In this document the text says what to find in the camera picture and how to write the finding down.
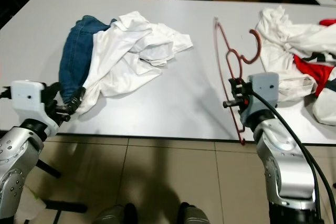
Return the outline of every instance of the pile of clothes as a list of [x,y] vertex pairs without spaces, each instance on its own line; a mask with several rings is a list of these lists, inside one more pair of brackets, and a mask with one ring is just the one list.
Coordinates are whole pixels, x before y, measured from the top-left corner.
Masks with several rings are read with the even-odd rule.
[[86,89],[76,112],[83,114],[105,97],[130,93],[162,73],[161,66],[192,47],[189,35],[151,24],[131,12],[105,25],[92,16],[76,22],[66,40],[59,69],[61,96],[68,103]]
[[279,101],[295,101],[314,93],[316,119],[336,125],[336,20],[293,24],[285,9],[266,8],[257,25],[261,61],[279,74]]

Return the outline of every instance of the black cable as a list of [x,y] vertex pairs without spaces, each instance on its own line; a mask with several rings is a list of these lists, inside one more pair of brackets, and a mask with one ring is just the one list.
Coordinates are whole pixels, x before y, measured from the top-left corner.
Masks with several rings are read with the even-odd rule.
[[[309,166],[312,168],[312,172],[313,175],[315,173],[314,167],[316,168],[317,172],[319,173],[323,184],[327,190],[328,193],[328,197],[329,197],[329,201],[330,201],[330,207],[331,207],[331,211],[332,211],[332,219],[333,222],[336,223],[336,205],[335,205],[335,199],[333,197],[333,193],[332,190],[329,186],[329,183],[325,177],[325,175],[323,174],[323,171],[321,170],[320,166],[317,164],[316,160],[313,158],[313,156],[310,154],[310,152],[306,149],[306,147],[301,143],[301,141],[299,140],[299,138],[295,135],[294,131],[290,128],[290,126],[287,124],[287,122],[285,121],[285,119],[282,118],[282,116],[278,113],[278,111],[271,105],[269,104],[264,98],[262,98],[259,94],[257,94],[256,92],[252,91],[251,93],[254,97],[256,97],[260,102],[262,102],[278,119],[279,121],[284,125],[284,127],[287,129],[287,131],[289,132],[289,134],[293,137],[293,139],[295,140],[295,142],[298,144],[298,146],[301,148],[303,155],[305,156]],[[317,205],[317,199],[319,201],[319,195],[316,195],[316,205]]]

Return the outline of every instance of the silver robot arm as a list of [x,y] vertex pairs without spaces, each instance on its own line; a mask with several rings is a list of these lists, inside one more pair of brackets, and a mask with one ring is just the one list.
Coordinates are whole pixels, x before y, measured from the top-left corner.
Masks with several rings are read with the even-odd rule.
[[57,134],[62,122],[70,120],[85,92],[79,90],[69,104],[58,106],[54,98],[59,83],[47,87],[40,82],[14,81],[6,89],[0,98],[12,99],[21,125],[0,139],[0,222],[13,218],[25,179],[37,164],[43,142]]
[[241,78],[229,81],[235,100],[223,106],[239,106],[242,124],[254,133],[265,169],[270,223],[323,223],[316,215],[314,175],[301,148],[279,119],[251,95],[257,92],[275,107],[278,75],[252,75],[248,83]]

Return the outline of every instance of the tile floor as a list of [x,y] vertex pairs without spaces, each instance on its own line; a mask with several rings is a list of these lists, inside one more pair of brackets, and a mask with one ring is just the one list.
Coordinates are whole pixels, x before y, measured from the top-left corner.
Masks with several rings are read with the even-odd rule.
[[[336,147],[309,149],[336,182]],[[182,201],[200,207],[213,224],[269,223],[264,169],[253,144],[56,136],[40,158],[62,177],[35,167],[26,185],[42,198],[89,208],[62,212],[59,224],[89,224],[103,209],[127,202],[137,206],[140,223],[173,224]],[[323,190],[321,198],[323,218],[331,223]],[[55,215],[44,210],[30,223],[52,224]]]

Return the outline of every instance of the red fabric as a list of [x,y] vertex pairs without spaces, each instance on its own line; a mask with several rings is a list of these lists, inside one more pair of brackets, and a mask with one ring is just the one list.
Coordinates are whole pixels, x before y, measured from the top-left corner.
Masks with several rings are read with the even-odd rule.
[[324,19],[319,22],[322,26],[331,26],[336,23],[336,19],[330,18],[330,19]]
[[301,73],[307,73],[315,79],[318,85],[315,95],[318,97],[334,67],[311,64],[300,59],[300,57],[297,55],[294,55],[294,62]]

